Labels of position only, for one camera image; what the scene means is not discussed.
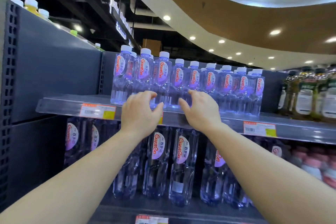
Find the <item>white bottle cap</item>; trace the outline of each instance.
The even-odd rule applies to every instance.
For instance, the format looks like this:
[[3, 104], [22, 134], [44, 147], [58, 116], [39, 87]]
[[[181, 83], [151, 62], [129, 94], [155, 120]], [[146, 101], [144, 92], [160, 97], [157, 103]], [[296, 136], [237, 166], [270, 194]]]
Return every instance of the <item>white bottle cap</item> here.
[[208, 63], [206, 68], [216, 68], [216, 63]]
[[41, 14], [45, 18], [49, 18], [49, 12], [44, 9], [39, 9], [39, 14]]
[[238, 67], [237, 72], [245, 72], [246, 73], [246, 67]]
[[23, 7], [23, 1], [21, 1], [21, 0], [11, 0], [11, 1], [14, 2], [15, 4], [19, 5], [19, 6]]
[[121, 52], [129, 52], [131, 53], [132, 52], [132, 47], [130, 47], [129, 45], [122, 45], [121, 48], [120, 48], [120, 51]]
[[200, 63], [198, 61], [191, 61], [190, 62], [190, 66], [195, 66], [195, 67], [198, 67], [200, 65]]
[[160, 57], [160, 58], [161, 58], [161, 57], [164, 57], [164, 58], [169, 59], [169, 52], [160, 52], [159, 57]]
[[262, 69], [253, 69], [252, 72], [254, 74], [262, 74], [263, 73], [263, 70]]
[[176, 59], [176, 60], [175, 60], [175, 65], [176, 65], [176, 64], [184, 65], [184, 59]]
[[147, 48], [142, 48], [140, 50], [140, 54], [147, 54], [147, 55], [150, 55], [151, 54], [151, 50], [150, 49], [147, 49]]
[[222, 70], [229, 70], [229, 71], [231, 71], [231, 66], [224, 65], [224, 66], [222, 66]]
[[36, 0], [24, 0], [24, 4], [25, 5], [31, 5], [33, 7], [36, 7], [37, 9], [37, 5], [38, 5], [38, 2]]

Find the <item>person's right hand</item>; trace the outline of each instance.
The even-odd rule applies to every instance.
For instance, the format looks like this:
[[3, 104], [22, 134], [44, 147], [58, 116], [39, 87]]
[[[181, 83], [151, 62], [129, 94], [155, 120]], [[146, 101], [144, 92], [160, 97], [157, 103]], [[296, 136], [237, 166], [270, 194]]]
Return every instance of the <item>person's right hand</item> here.
[[189, 90], [192, 98], [192, 105], [179, 99], [181, 106], [189, 124], [196, 130], [206, 134], [212, 128], [221, 125], [221, 117], [219, 115], [218, 105], [215, 100], [205, 92]]

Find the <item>person's left arm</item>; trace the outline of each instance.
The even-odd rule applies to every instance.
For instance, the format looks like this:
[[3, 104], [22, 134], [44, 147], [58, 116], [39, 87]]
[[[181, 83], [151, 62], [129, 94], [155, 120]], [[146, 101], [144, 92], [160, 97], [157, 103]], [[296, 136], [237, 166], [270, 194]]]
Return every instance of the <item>person's left arm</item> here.
[[131, 95], [118, 133], [7, 208], [0, 223], [87, 223], [128, 155], [156, 128], [163, 105], [151, 111], [155, 96], [150, 91]]

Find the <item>shelf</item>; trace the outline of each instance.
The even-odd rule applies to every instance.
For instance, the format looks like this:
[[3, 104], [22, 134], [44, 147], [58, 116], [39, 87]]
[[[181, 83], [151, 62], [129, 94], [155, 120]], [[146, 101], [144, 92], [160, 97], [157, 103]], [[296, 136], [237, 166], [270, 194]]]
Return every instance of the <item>shelf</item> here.
[[[115, 120], [121, 118], [121, 106], [111, 105], [110, 96], [106, 95], [58, 95], [40, 99], [36, 108], [40, 113], [52, 113], [68, 116], [80, 116], [82, 104], [96, 104], [104, 106], [115, 106]], [[316, 142], [325, 144], [336, 144], [336, 127], [323, 122], [306, 120], [292, 120], [288, 117], [270, 113], [261, 113], [260, 116], [250, 116], [235, 113], [224, 113], [221, 115], [223, 123], [227, 124], [238, 133], [244, 133], [244, 121], [274, 124], [276, 137], [289, 140]], [[163, 112], [162, 125], [191, 128], [185, 115], [182, 112], [166, 109]]]
[[129, 201], [119, 201], [108, 190], [89, 223], [134, 223], [138, 214], [169, 218], [169, 224], [197, 223], [249, 223], [266, 224], [254, 207], [233, 209], [227, 204], [209, 207], [199, 197], [193, 197], [189, 205], [180, 208], [173, 205], [167, 195], [159, 200], [148, 199], [140, 192]]

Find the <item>ceiling light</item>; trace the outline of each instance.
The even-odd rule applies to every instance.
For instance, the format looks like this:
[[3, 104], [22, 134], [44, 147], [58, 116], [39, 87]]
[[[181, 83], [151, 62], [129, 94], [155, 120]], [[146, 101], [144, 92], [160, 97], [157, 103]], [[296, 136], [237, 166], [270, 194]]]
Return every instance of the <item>ceiling light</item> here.
[[78, 25], [78, 24], [75, 24], [73, 27], [74, 27], [74, 29], [77, 30], [78, 32], [81, 32], [81, 31], [83, 30], [82, 27], [81, 27], [80, 25]]
[[280, 34], [280, 33], [281, 33], [281, 30], [276, 29], [276, 30], [271, 31], [270, 35], [277, 35], [277, 34]]
[[332, 38], [329, 38], [328, 40], [325, 41], [325, 43], [333, 43], [333, 42], [336, 42], [336, 36], [332, 37]]

